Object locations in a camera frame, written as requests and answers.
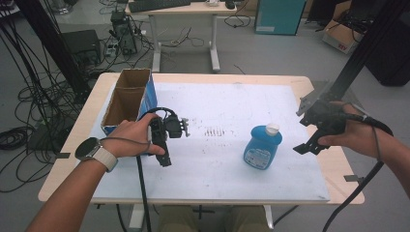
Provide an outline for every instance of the khaki pants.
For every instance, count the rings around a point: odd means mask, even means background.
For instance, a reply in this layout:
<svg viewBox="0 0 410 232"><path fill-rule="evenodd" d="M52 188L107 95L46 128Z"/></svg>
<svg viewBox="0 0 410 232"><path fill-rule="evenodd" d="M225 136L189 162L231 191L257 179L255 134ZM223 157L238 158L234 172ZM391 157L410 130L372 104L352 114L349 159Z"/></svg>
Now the khaki pants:
<svg viewBox="0 0 410 232"><path fill-rule="evenodd" d="M226 232L268 232L262 206L235 206L225 219ZM159 232L197 232L196 219L190 206L162 206Z"/></svg>

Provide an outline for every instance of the desk leg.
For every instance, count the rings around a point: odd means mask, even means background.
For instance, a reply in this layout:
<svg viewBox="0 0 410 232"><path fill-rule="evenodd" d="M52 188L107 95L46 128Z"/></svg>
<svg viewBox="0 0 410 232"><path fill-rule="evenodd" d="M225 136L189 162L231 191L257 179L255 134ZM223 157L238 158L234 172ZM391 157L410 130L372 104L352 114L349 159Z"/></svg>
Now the desk leg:
<svg viewBox="0 0 410 232"><path fill-rule="evenodd" d="M210 41L212 69L214 72L220 71L220 60L217 52L217 15L212 15L212 40Z"/></svg>
<svg viewBox="0 0 410 232"><path fill-rule="evenodd" d="M151 32L154 41L154 58L153 58L153 73L160 72L160 64L161 64L161 44L158 42L157 38L157 23L153 15L149 15L150 24L151 24Z"/></svg>
<svg viewBox="0 0 410 232"><path fill-rule="evenodd" d="M130 219L131 230L142 230L142 222L144 221L144 206L142 204L134 204Z"/></svg>
<svg viewBox="0 0 410 232"><path fill-rule="evenodd" d="M272 208L270 205L264 205L266 220L268 221L268 227L272 230L274 229L274 219L272 218Z"/></svg>

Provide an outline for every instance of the watch face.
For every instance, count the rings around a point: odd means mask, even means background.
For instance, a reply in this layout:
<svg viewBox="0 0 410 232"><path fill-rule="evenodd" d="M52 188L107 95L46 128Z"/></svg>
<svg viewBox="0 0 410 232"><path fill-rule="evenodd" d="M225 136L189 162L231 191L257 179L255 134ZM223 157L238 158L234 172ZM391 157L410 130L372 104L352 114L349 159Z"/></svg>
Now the watch face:
<svg viewBox="0 0 410 232"><path fill-rule="evenodd" d="M100 148L99 139L95 137L87 138L75 150L75 157L79 160L91 158Z"/></svg>

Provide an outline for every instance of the teal box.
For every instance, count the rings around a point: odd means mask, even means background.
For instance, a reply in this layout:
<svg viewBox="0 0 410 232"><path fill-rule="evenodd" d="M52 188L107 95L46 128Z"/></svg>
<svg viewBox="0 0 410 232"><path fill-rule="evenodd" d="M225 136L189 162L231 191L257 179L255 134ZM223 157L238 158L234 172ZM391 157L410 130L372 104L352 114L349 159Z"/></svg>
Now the teal box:
<svg viewBox="0 0 410 232"><path fill-rule="evenodd" d="M157 104L151 70L122 70L102 118L102 130L109 135L122 121L136 121Z"/></svg>
<svg viewBox="0 0 410 232"><path fill-rule="evenodd" d="M256 34L296 35L306 0L259 0Z"/></svg>

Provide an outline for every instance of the person's left hand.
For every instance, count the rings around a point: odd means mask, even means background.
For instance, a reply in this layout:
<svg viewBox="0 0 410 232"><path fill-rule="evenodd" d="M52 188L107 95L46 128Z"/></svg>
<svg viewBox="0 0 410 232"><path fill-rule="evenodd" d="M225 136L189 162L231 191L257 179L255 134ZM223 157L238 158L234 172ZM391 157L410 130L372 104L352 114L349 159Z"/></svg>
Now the person's left hand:
<svg viewBox="0 0 410 232"><path fill-rule="evenodd" d="M114 155L116 158L132 157L141 153L147 152L155 155L165 154L165 150L148 141L148 125L153 118L159 117L157 114L148 113L137 122L124 120L118 127L108 136L113 139L102 141L102 146ZM126 138L135 142L115 139Z"/></svg>

